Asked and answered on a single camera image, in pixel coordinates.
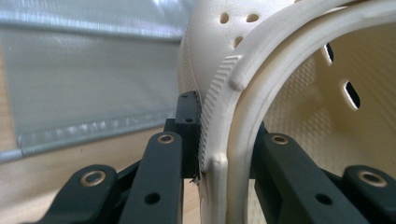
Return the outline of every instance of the plastic part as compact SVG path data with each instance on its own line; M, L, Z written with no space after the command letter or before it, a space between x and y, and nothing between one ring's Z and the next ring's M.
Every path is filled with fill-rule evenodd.
M70 177L46 215L34 223L107 223L119 197L116 171L106 165L90 165Z
M151 136L118 223L182 223L182 157L180 135Z
M247 28L232 23L253 8L260 17L260 3L198 2L180 47L180 91L198 90L204 102L203 220L247 222L251 150L264 118L322 168L341 174L359 162L396 175L394 105L385 100L396 85L396 3L304 0Z
M287 135L259 131L252 166L268 223L370 223Z
M368 166L346 168L341 183L345 194L370 223L396 222L396 179Z

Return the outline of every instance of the circular hole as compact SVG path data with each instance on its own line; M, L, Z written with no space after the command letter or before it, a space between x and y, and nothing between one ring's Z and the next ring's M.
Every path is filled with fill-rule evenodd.
M225 23L227 23L227 21L230 19L230 17L228 16L228 14L227 13L223 13L223 14L221 14L220 15L220 23L221 24L225 24Z
M250 14L247 16L247 22L254 22L259 19L259 16L257 14Z
M272 141L280 145L286 145L289 142L289 140L286 137L280 135L274 135L272 137Z
M98 179L100 179L101 175L100 174L91 174L89 176L87 176L87 178L85 178L87 180L87 182L91 183L91 182L95 182Z
M169 137L169 136L164 136L164 137L161 138L161 141L163 141L163 142L167 142L167 141L170 141L170 140L171 140L171 137Z
M360 171L358 177L366 184L374 187L383 188L388 184L382 176L369 171Z
M375 182L375 183L380 183L380 182L381 182L381 179L379 179L379 178L376 177L375 175L365 174L365 175L363 175L363 176L364 176L364 178L366 178L366 179L368 179L368 180L370 180L370 181L373 181L373 182Z
M317 194L317 196L315 196L315 198L318 200L318 202L326 204L326 205L330 205L332 204L332 199L329 198L329 196L325 195L325 194Z
M157 138L157 141L162 144L168 144L168 143L173 142L174 140L175 140L174 136L172 136L170 134L164 134Z
M160 195L158 193L150 193L146 195L145 197L145 203L146 204L155 204L159 202L161 199Z
M233 41L233 47L236 49L236 47L242 42L244 37L238 36L234 41Z
M80 184L84 187L93 187L105 180L106 173L103 171L90 171L80 179Z

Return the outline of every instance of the white plastic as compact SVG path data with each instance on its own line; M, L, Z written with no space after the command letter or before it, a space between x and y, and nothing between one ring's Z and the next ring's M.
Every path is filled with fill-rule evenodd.
M247 222L251 149L263 118L327 170L360 163L396 175L396 2L304 0L282 9L285 1L254 30L231 23L232 13L238 22L243 13L260 18L259 2L221 3L197 3L178 62L180 91L198 90L204 102L204 223ZM229 27L221 27L224 12ZM323 48L329 42L333 63ZM348 81L360 108L349 100Z

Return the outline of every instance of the textured surface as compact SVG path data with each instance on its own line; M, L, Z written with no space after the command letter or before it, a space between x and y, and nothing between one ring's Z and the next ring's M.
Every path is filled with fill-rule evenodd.
M305 3L312 3L312 6L304 7ZM261 122L264 113L273 101L273 97L276 96L283 82L300 63L302 63L302 65L296 69L283 88L282 91L284 94L281 92L278 95L270 109L270 115L266 118L266 121L269 120L268 125L270 131L279 132L277 130L278 128L281 132L283 131L283 133L288 133L288 130L290 133L294 133L294 135L289 134L295 137L299 142L302 142L303 147L306 146L305 149L321 167L337 174L340 174L347 164L353 164L355 162L375 163L373 160L370 160L374 158L370 157L370 154L378 150L375 147L368 149L369 146L366 143L372 140L370 139L373 138L370 136L372 134L371 131L376 129L376 127L381 127L380 123L382 123L382 121L377 118L373 119L357 116L360 113L359 111L364 111L363 106L360 110L353 108L353 105L351 105L348 100L350 97L348 97L344 90L349 79L355 83L352 77L348 77L348 75L345 74L345 72L358 72L359 69L356 69L356 71L353 71L355 69L349 69L355 66L353 64L355 61L349 64L341 60L341 63L338 63L338 58L335 56L335 63L330 65L326 52L321 49L303 63L303 60L316 49L319 49L320 45L326 44L325 41L330 41L336 36L358 27L367 27L370 24L376 24L376 22L386 22L386 20L391 21L395 19L393 16L385 16L393 15L389 12L394 9L395 5L392 4L391 1L384 1L381 2L383 5L377 5L377 14L367 10L367 8L375 7L375 3L360 2L358 6L337 11L340 13L335 12L329 14L329 16L326 15L325 17L320 17L320 19L313 20L324 11L339 6L336 4L342 5L344 3L345 2L336 3L335 1L323 1L321 3L302 1L300 5L295 4L295 6L297 6L297 9L306 10L304 13L301 13L302 11L300 10L293 10L296 9L294 7L289 7L290 10L284 9L287 13L277 14L282 16L285 15L284 17L278 18L274 15L259 25L259 27L252 30L249 35L238 36L235 40L241 40L243 38L245 38L245 40L242 40L239 45L240 48L236 48L232 53L232 55L240 56L240 58L232 69L231 73L233 75L225 76L226 80L228 77L231 77L228 83L231 85L223 85L223 83L226 82L222 79L213 78L215 70L212 65L215 65L214 67L217 68L218 64L220 64L218 56L230 50L232 46L230 46L229 41L230 35L243 33L244 29L240 29L243 26L234 23L235 21L240 21L240 17L236 16L236 20L233 21L233 16L230 11L226 19L222 21L224 12L220 14L219 11L218 22L218 18L212 18L212 12L209 11L206 13L204 7L200 8L203 11L200 12L202 14L201 17L195 18L192 16L194 20L192 20L193 22L190 23L190 25L194 25L195 23L199 24L192 26L196 28L195 30L197 32L195 34L187 33L187 35L191 35L189 36L190 46L196 44L194 49L185 51L191 55L189 63L192 62L192 64L189 64L189 69L192 69L193 73L190 73L190 75L195 77L195 79L190 78L188 80L193 80L198 84L201 97L206 97L204 107L208 104L208 109L204 109L204 113L206 113L204 117L207 119L204 127L206 126L207 132L203 136L205 141L202 141L202 146L207 147L205 156L210 158L209 155L211 153L209 152L212 150L216 150L219 154L227 151L227 160L230 164L227 174L227 223L244 222L240 217L246 217L244 213L244 208L246 207L244 204L241 206L241 204L244 203L242 201L245 201L246 196L248 196L248 192L246 191L248 187L248 175L246 175L248 167L246 167L246 164L250 162L249 155L251 155L250 150L254 142L254 131L257 130L255 128L258 128L256 124ZM229 3L229 5L231 7L236 6L236 4L234 5L232 3ZM219 10L219 8L223 9L222 11L228 12L226 7L219 7L216 3L213 4L211 9L216 11ZM235 15L241 11L243 10L236 10ZM309 22L303 28L300 28L299 31L296 32L296 35L291 35L292 32L296 31L291 30L290 27L292 25L294 25L293 28L298 29L304 25L304 22L308 22L309 20L313 21ZM273 23L271 24L274 26L269 26L269 21L272 21ZM223 28L227 26L229 30L224 31ZM284 32L287 28L290 28L291 33ZM283 43L276 48L276 45L283 39L279 40L279 43L271 41L272 39L277 39L276 37L280 39L281 36L283 36L279 34L291 35L291 37L283 41ZM388 35L386 38L394 39L391 35ZM352 43L350 44L364 46L364 44L371 44L372 41L370 37L366 37L364 41L351 41ZM349 50L353 51L353 53L343 54L343 56L347 55L352 61L356 55L361 57L365 56L361 51L354 51L354 49ZM374 58L375 57L386 58L388 55L375 55ZM251 79L263 61L263 67L268 65L268 67L266 67L267 69L263 69L265 72L261 73L263 74L262 76L256 76ZM371 62L368 62L366 59L361 63L361 66L367 65L370 67L372 65L370 64ZM195 83L191 83L186 86L191 87L194 85ZM356 86L359 92L359 84L354 84L354 86ZM238 99L239 91L243 91L240 99ZM372 114L372 112L373 111L370 110L365 112L365 114L369 115ZM232 123L231 133L229 133L229 123ZM381 147L381 150L387 151L383 149L387 148L385 145L393 144L391 141L385 141L386 144L384 145L384 141L382 140L391 139L379 136L379 129L377 129L374 134L376 134L376 136L374 136L376 139L372 145ZM224 141L224 139L228 139L228 145L225 142L219 143ZM224 190L224 188L216 189L216 187L218 187L216 185L209 186L209 188L210 187L214 188L211 188L212 192L209 191L209 193L215 196L221 196Z
M26 154L162 125L174 115L178 43L0 32L15 133Z
M265 224L264 214L262 213L262 206L257 198L256 190L254 189L255 180L248 182L248 196L247 196L247 223L248 224Z
M361 163L396 176L395 30L382 25L335 39L331 65L324 49L308 58L272 103L268 130L294 137L320 167L338 175ZM347 99L347 81L361 98L359 109Z
M5 81L4 78L0 66L0 83ZM1 88L0 99L0 108L8 109L7 94ZM10 115L0 113L0 121L2 151L15 147L16 143ZM161 131L159 128L128 134L1 164L0 223L16 224L40 219L71 174L95 163L123 169L139 160L149 138ZM188 179L184 182L183 205L183 222L201 223L198 189Z
M178 64L180 91L198 90L201 99L223 59L258 24L294 0L197 1L184 37L183 64Z
M213 114L213 109L215 107L215 103L219 96L219 91L221 90L226 77L230 75L233 65L238 61L237 56L226 57L224 61L219 66L218 71L214 75L212 79L212 83L210 84L210 88L207 91L203 111L202 111L202 134L201 134L201 142L200 142L200 160L201 160L201 169L203 169L205 164L205 149L206 149L206 138L209 134L210 130L212 132L216 131L216 129L210 129L210 120Z
M0 24L68 33L179 40L194 0L3 0Z

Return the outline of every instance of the ventilation hole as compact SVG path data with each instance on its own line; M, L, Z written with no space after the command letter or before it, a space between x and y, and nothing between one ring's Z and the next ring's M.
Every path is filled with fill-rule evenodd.
M317 194L315 198L318 200L318 202L323 203L325 205L330 205L332 204L332 199L329 198L329 196L325 194Z
M250 14L247 16L247 22L254 22L259 19L259 16L257 14Z
M326 49L327 57L328 57L328 59L329 59L329 62L330 62L330 63L334 62L334 53L332 52L332 47L330 46L330 44L327 43L327 44L324 46L324 49Z
M359 97L358 93L355 91L355 88L353 88L352 83L348 81L344 89L347 98L349 99L349 102L352 104L353 107L359 109L359 107L361 107L361 98Z
M230 19L230 17L228 16L228 14L227 13L223 13L223 14L221 14L220 15L220 23L221 24L225 24L225 23L227 23L227 21Z
M233 47L236 49L236 47L242 42L244 37L238 36L234 41L233 41Z
M159 202L161 199L160 195L158 193L150 193L146 195L145 197L145 203L146 204L155 204Z

